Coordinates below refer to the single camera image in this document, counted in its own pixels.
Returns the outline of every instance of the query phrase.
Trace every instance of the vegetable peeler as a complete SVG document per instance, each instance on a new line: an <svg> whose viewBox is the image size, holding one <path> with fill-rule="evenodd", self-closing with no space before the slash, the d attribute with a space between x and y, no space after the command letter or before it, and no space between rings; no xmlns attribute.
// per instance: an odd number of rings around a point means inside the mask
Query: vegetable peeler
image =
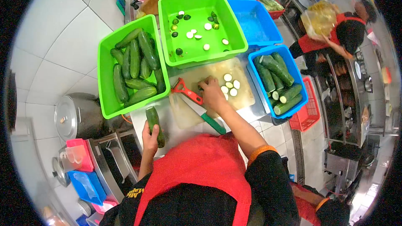
<svg viewBox="0 0 402 226"><path fill-rule="evenodd" d="M178 78L174 86L172 87L172 92L173 93L182 93L188 98L190 98L192 101L197 103L198 105L203 104L203 99L201 96L199 96L197 93L194 93L190 89L186 87L184 84L184 80L182 78Z"/></svg>

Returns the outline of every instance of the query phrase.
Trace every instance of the red apron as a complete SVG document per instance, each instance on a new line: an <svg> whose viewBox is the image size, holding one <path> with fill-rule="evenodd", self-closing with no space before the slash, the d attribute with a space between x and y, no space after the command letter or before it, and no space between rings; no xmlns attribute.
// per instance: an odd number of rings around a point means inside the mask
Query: red apron
<svg viewBox="0 0 402 226"><path fill-rule="evenodd" d="M170 151L153 164L153 173L138 205L134 226L138 226L148 203L180 183L218 188L237 201L233 225L246 225L251 204L251 187L244 178L246 166L232 133L201 134Z"/></svg>
<svg viewBox="0 0 402 226"><path fill-rule="evenodd" d="M359 21L360 23L366 25L366 22L364 22L361 18L345 17L344 13L337 14L336 15L336 25L335 25L334 29L331 31L331 38L329 39L337 45L340 45L340 42L338 40L338 37L336 36L336 27L340 23L342 23L346 20L355 20L355 21ZM327 43L312 40L307 34L304 35L303 37L299 38L298 42L299 42L300 48L303 51L303 53L308 53L311 51L316 51L319 49L329 47L329 45Z"/></svg>

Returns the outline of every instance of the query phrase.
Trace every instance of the hand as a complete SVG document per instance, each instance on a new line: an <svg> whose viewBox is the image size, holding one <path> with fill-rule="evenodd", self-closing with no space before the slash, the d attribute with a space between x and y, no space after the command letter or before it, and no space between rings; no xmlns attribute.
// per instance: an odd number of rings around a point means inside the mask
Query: hand
<svg viewBox="0 0 402 226"><path fill-rule="evenodd" d="M200 81L198 85L204 89L200 91L204 103L213 111L220 114L229 106L217 78L209 76L205 80Z"/></svg>
<svg viewBox="0 0 402 226"><path fill-rule="evenodd" d="M153 126L153 133L151 135L151 131L149 129L148 121L145 121L144 129L142 130L142 143L143 143L143 155L150 154L152 158L155 156L156 151L158 150L158 133L159 133L159 126Z"/></svg>

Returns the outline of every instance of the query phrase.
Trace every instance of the stainless steel counter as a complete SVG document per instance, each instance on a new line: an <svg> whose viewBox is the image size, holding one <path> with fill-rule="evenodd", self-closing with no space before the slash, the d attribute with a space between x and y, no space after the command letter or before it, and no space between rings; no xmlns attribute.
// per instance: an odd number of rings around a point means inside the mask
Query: stainless steel counter
<svg viewBox="0 0 402 226"><path fill-rule="evenodd" d="M261 100L258 96L257 89L255 88L253 81L251 79L251 76L246 68L246 65L248 63L247 58L248 58L248 54L250 52L252 52L252 51L249 50L247 53L239 54L237 56L242 63L247 80L250 84L251 91L255 98L254 105L242 108L237 111L237 113L240 114L240 116L243 117L248 123L256 121L259 118L264 117L266 115L266 113L264 111L263 103L261 102ZM179 70L179 69L168 67L168 74L170 76L169 82L171 84L174 84L178 78L177 75L184 73L186 71L193 70L193 69L194 68ZM182 142L186 139L189 139L191 137L194 137L198 134L210 133L210 134L218 135L218 133L206 122L196 125L192 128L185 129L185 130L178 128L178 126L176 125L176 123L174 121L174 115L173 115L173 112L170 107L169 98L166 97L163 99L159 99L158 101L155 101L153 103L150 103L143 108L134 110L129 113L131 116L131 119L133 121L133 126L135 129L135 132L137 133L138 140L136 140L136 143L137 143L138 149L140 150L141 153L143 151L142 129L143 129L144 123L146 121L145 109L150 106L155 106L155 108L158 112L158 115L159 115L161 127L164 129L164 133L167 137L165 147L159 148L155 154L155 157L160 157L160 156L166 154L171 148L178 145L180 142ZM229 127L223 121L222 118L218 117L215 120L218 123L220 123L221 125L223 125L226 128L227 132L230 131Z"/></svg>

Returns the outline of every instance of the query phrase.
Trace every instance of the blue plastic bin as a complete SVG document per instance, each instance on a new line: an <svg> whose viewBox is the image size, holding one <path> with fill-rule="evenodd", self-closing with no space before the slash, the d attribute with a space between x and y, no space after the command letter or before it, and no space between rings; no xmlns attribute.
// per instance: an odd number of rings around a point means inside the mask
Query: blue plastic bin
<svg viewBox="0 0 402 226"><path fill-rule="evenodd" d="M290 109L289 111L287 111L286 113L283 113L281 115L276 115L274 113L273 107L271 106L271 103L269 102L269 99L268 99L267 93L264 89L263 83L261 82L261 78L258 75L257 70L255 69L255 66L253 64L253 59L255 57L260 56L260 55L270 55L273 52L278 52L279 55L282 56L282 58L286 64L287 70L289 71L290 75L292 75L292 77L295 79L295 83L299 83L303 87L300 92L303 97L301 99L301 101L297 105L295 105L292 109ZM304 106L307 103L308 96L307 96L307 91L306 91L304 83L303 83L303 79L301 78L302 76L301 76L299 69L296 66L295 60L293 59L292 55L290 54L290 51L287 46L285 46L285 45L269 46L269 47L262 48L258 52L250 53L249 54L249 63L247 64L247 69L251 75L251 78L254 82L255 87L257 88L258 95L260 96L261 100L263 100L265 112L269 116L272 116L277 119L284 119L286 117L293 115L297 111L299 111L302 108L302 106Z"/></svg>
<svg viewBox="0 0 402 226"><path fill-rule="evenodd" d="M83 175L84 178L89 180L91 187L95 191L95 196L93 198L89 198L88 192L84 188L81 182L74 178L74 173L78 173L79 175ZM69 171L68 175L70 176L71 183L73 184L75 190L78 193L78 196L87 202L95 203L99 206L103 206L103 201L106 199L106 193L104 192L101 183L99 182L98 176L95 172L81 172L81 171Z"/></svg>
<svg viewBox="0 0 402 226"><path fill-rule="evenodd" d="M265 47L283 43L283 38L271 16L256 0L228 0L250 47Z"/></svg>

